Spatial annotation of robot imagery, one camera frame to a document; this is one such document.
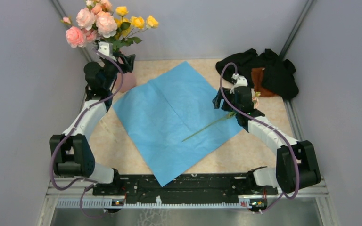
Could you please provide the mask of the peach rose stem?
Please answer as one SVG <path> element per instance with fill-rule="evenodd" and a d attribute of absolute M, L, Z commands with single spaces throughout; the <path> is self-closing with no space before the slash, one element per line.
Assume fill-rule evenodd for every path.
<path fill-rule="evenodd" d="M 260 96 L 261 96 L 261 92 L 259 92 L 259 91 L 255 92 L 254 97 L 252 98 L 252 101 L 253 101 L 253 104 L 254 104 L 254 105 L 257 105 L 257 104 L 258 104 L 258 97 L 260 97 Z M 235 113 L 235 112 L 229 112 L 229 113 L 227 113 L 225 116 L 223 116 L 223 117 L 221 117 L 221 118 L 219 118 L 219 119 L 217 119 L 217 120 L 209 123 L 209 124 L 206 125 L 205 127 L 201 128 L 200 130 L 198 130 L 198 131 L 196 131 L 195 133 L 191 134 L 190 136 L 186 137 L 185 139 L 182 140 L 182 142 L 184 142 L 184 141 L 192 138 L 193 136 L 195 136 L 195 135 L 197 135 L 198 133 L 202 132 L 203 130 L 209 128 L 210 126 L 212 126 L 212 125 L 214 125 L 214 124 L 216 124 L 216 123 L 218 123 L 218 122 L 220 122 L 220 121 L 224 121 L 224 120 L 230 119 L 230 118 L 232 118 L 232 117 L 234 117 L 234 116 L 236 116 L 236 113 Z"/>

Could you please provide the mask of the yellow rose stem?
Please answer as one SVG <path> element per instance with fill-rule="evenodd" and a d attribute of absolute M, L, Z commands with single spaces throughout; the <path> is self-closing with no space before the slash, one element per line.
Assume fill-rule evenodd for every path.
<path fill-rule="evenodd" d="M 149 15 L 147 18 L 141 16 L 131 16 L 127 18 L 126 16 L 129 14 L 129 10 L 126 6 L 118 6 L 115 9 L 115 14 L 119 16 L 115 18 L 117 23 L 114 42 L 115 49 L 141 43 L 142 39 L 137 37 L 137 34 L 149 29 L 157 29 L 160 26 L 160 22 L 152 15 Z"/>

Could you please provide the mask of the pale pink rose stem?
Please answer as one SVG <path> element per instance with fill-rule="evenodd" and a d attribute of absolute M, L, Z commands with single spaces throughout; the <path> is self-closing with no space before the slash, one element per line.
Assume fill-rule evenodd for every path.
<path fill-rule="evenodd" d="M 78 26 L 87 31 L 96 27 L 97 33 L 104 38 L 110 38 L 116 35 L 117 23 L 110 13 L 99 12 L 94 14 L 88 8 L 81 9 L 77 16 L 76 22 Z"/>

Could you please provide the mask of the blue wrapping paper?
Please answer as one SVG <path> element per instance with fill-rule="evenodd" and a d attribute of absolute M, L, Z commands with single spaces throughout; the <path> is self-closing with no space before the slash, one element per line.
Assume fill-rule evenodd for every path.
<path fill-rule="evenodd" d="M 183 62 L 146 84 L 132 88 L 114 103 L 114 111 L 144 161 L 164 186 L 237 135 L 235 119 L 214 109 L 217 90 Z"/>

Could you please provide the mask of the pink double rose stem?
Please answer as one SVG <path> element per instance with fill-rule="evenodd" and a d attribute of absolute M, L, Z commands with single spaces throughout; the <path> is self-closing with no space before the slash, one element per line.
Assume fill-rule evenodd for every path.
<path fill-rule="evenodd" d="M 100 12 L 112 13 L 113 5 L 109 0 L 86 0 L 86 8 L 97 15 Z"/>

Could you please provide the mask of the cream ribbon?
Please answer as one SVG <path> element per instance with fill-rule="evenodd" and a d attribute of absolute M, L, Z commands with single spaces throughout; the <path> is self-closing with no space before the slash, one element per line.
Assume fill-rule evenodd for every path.
<path fill-rule="evenodd" d="M 117 136 L 116 134 L 111 130 L 111 128 L 104 122 L 104 121 L 100 121 L 99 122 L 102 129 L 105 131 L 105 136 L 112 140 L 113 142 L 115 143 L 118 143 L 118 140 L 117 140 Z"/>

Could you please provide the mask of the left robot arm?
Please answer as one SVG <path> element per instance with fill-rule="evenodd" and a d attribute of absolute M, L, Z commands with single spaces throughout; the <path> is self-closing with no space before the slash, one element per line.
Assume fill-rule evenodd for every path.
<path fill-rule="evenodd" d="M 115 94 L 114 82 L 121 88 L 125 74 L 133 71 L 135 55 L 116 52 L 110 56 L 100 53 L 104 65 L 89 62 L 84 66 L 86 99 L 75 121 L 61 134 L 53 135 L 51 149 L 50 180 L 57 190 L 66 190 L 79 180 L 104 184 L 111 195 L 121 192 L 123 183 L 115 178 L 117 171 L 95 162 L 89 140 L 101 118 L 108 112 Z"/>

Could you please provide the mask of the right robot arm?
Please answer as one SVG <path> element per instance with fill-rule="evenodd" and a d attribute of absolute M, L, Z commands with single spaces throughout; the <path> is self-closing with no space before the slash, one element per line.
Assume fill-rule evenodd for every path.
<path fill-rule="evenodd" d="M 265 186 L 280 188 L 284 193 L 316 185 L 321 181 L 313 144 L 298 141 L 274 126 L 263 112 L 254 108 L 248 87 L 219 88 L 212 100 L 215 109 L 229 112 L 238 125 L 256 136 L 276 155 L 275 167 L 259 167 L 248 172 L 247 189 L 259 194 Z"/>

